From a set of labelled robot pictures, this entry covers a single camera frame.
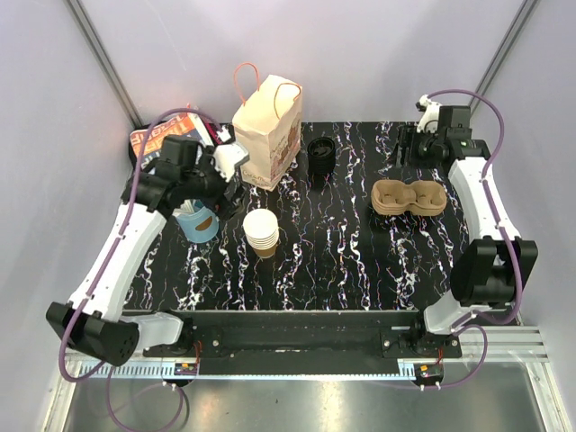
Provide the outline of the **stack of paper coffee cups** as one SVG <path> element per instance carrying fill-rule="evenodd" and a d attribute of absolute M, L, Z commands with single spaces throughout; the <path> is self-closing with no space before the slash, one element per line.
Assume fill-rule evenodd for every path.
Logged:
<path fill-rule="evenodd" d="M 255 209 L 250 211 L 242 224 L 248 244 L 260 258 L 275 254 L 279 240 L 278 219 L 272 211 Z"/>

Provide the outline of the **beige paper takeout bag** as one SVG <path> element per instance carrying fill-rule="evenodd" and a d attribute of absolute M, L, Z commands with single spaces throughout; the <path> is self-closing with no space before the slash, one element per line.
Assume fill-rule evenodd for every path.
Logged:
<path fill-rule="evenodd" d="M 234 71 L 234 85 L 241 101 L 232 118 L 236 140 L 248 151 L 240 168 L 242 180 L 266 191 L 274 190 L 301 149 L 302 86 L 282 76 L 264 80 L 249 62 Z M 242 94 L 238 73 L 253 67 L 256 90 Z"/>

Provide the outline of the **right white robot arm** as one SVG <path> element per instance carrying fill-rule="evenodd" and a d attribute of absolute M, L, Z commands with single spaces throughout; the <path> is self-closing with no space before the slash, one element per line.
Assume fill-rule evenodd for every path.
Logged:
<path fill-rule="evenodd" d="M 507 215 L 492 173 L 494 154 L 484 140 L 473 138 L 470 107 L 423 96 L 417 108 L 419 122 L 400 127 L 395 164 L 442 171 L 457 194 L 469 235 L 453 264 L 449 291 L 424 309 L 423 326 L 409 333 L 411 351 L 425 357 L 439 349 L 440 335 L 454 334 L 476 318 L 494 325 L 513 322 L 538 249 Z"/>

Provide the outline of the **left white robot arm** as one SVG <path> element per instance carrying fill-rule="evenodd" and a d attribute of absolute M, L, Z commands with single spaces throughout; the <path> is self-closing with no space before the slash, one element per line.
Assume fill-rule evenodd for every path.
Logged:
<path fill-rule="evenodd" d="M 63 349 L 114 366 L 150 347 L 163 345 L 174 356 L 193 349 L 194 334 L 175 313 L 127 317 L 123 304 L 149 246 L 185 202 L 199 201 L 221 219 L 239 211 L 243 189 L 233 195 L 227 189 L 248 160 L 236 141 L 204 146 L 186 136 L 164 139 L 159 156 L 127 182 L 112 231 L 84 281 L 67 302 L 47 309 Z"/>

